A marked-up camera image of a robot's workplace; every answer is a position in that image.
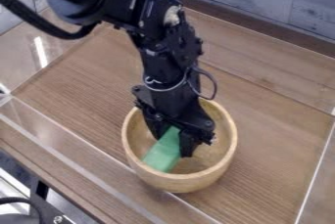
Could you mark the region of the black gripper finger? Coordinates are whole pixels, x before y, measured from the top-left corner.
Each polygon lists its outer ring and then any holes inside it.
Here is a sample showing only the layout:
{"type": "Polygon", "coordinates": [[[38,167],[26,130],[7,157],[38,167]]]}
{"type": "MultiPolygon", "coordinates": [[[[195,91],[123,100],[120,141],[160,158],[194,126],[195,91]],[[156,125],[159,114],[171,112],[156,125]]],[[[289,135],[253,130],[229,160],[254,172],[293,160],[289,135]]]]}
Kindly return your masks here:
{"type": "Polygon", "coordinates": [[[200,145],[200,135],[191,130],[183,129],[179,132],[180,157],[191,157],[195,148],[200,145]]]}
{"type": "Polygon", "coordinates": [[[162,114],[152,109],[145,109],[143,111],[143,120],[152,137],[159,139],[170,127],[162,114]]]}

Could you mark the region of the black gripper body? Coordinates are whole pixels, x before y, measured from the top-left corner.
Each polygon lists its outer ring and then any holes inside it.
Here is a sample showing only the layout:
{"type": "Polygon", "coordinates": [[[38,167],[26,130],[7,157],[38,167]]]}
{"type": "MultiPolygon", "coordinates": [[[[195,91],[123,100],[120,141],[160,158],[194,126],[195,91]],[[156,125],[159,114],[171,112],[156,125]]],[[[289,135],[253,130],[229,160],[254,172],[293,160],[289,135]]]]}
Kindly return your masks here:
{"type": "Polygon", "coordinates": [[[210,144],[214,137],[214,123],[199,105],[199,80],[187,79],[172,89],[152,89],[147,85],[132,87],[135,105],[141,111],[152,109],[160,113],[170,127],[191,130],[200,135],[200,141],[210,144]]]}

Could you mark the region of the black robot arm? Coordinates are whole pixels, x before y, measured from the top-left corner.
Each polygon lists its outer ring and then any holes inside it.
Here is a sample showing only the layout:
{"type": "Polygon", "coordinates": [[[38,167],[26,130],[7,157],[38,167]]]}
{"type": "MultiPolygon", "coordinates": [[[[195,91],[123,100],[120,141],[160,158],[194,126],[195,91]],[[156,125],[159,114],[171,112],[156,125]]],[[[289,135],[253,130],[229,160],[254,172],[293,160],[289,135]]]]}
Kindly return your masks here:
{"type": "Polygon", "coordinates": [[[125,31],[141,63],[141,84],[132,88],[145,126],[159,139],[176,129],[178,152],[190,157],[214,137],[214,122],[199,105],[198,68],[202,40],[187,22],[180,0],[46,0],[65,22],[80,29],[69,32],[44,19],[20,0],[0,0],[22,21],[64,40],[87,36],[105,22],[125,31]]]}

